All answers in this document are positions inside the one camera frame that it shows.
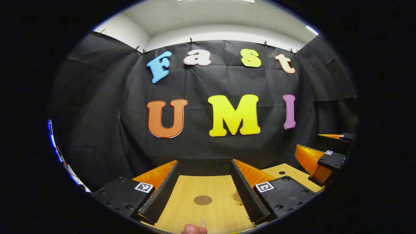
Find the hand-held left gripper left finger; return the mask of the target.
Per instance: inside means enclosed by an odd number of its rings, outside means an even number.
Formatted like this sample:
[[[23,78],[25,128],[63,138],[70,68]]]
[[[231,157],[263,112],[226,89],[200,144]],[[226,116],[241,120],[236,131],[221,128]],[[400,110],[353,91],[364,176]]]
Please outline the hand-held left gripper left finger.
[[[91,193],[100,204],[130,219],[156,224],[179,178],[179,161],[156,167],[134,179],[118,177]]]

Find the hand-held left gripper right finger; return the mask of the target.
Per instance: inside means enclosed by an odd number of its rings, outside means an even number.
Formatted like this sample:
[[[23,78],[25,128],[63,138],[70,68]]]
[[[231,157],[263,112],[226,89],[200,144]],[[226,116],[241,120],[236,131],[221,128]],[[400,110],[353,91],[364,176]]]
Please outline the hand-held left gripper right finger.
[[[276,178],[235,159],[231,160],[231,176],[248,218],[255,226],[280,220],[319,194],[288,173]]]

